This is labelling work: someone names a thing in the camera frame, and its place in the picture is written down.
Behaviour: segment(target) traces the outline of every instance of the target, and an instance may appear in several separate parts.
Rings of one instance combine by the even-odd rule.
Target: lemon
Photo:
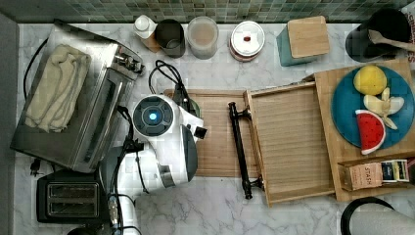
[[[354,77],[354,87],[364,95],[378,95],[387,88],[385,73],[376,66],[365,66]]]

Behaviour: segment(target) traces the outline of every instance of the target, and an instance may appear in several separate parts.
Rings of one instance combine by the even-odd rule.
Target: plate
[[[408,133],[414,119],[414,97],[405,79],[394,70],[379,67],[388,79],[391,97],[402,97],[405,103],[396,114],[388,116],[397,126],[397,130],[386,126],[386,138],[380,149],[386,149],[399,142]],[[332,99],[332,117],[336,128],[344,139],[360,148],[360,134],[356,120],[356,110],[367,110],[363,104],[364,95],[358,92],[353,80],[360,68],[349,72],[336,87]]]

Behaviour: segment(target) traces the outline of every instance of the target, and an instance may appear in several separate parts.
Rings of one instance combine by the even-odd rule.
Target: marble countertop
[[[209,60],[193,56],[188,45],[180,59],[168,58],[162,51],[154,54],[133,33],[132,24],[75,24],[115,39],[137,52],[144,60],[147,74],[137,79],[131,100],[149,95],[148,74],[156,60],[173,64],[188,89],[263,89],[299,81],[316,71],[358,65],[345,51],[348,33],[357,25],[328,24],[330,53],[310,64],[280,66],[276,36],[284,24],[263,24],[266,41],[259,56],[249,63],[233,59],[227,41],[232,24],[219,25],[218,50]],[[20,24],[19,92],[17,118],[24,105],[23,73],[37,47],[49,35],[51,24]],[[28,74],[34,77],[40,56]],[[160,75],[154,77],[157,91],[173,88]],[[42,224],[36,220],[36,180],[29,175],[31,158],[17,153],[15,169],[14,234],[67,234],[73,225]],[[43,164],[40,172],[51,173]],[[381,196],[399,212],[415,217],[415,190]],[[254,198],[244,199],[239,178],[196,177],[190,183],[161,190],[137,199],[136,210],[143,234],[341,234],[340,218],[347,203],[333,197],[314,197],[274,205],[269,208],[263,192],[254,190]]]

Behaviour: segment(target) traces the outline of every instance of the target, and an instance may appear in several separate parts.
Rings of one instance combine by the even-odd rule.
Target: towel
[[[47,132],[67,128],[90,63],[89,55],[68,45],[57,46],[27,108],[25,124]]]

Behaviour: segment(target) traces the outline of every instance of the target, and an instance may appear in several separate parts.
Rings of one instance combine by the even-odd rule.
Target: toaster
[[[68,128],[46,132],[24,124],[30,100],[53,50],[69,45],[91,57],[91,63],[76,99]],[[95,171],[113,141],[116,107],[125,104],[134,80],[144,73],[143,60],[136,53],[109,38],[75,26],[55,22],[33,79],[11,148],[65,168]]]

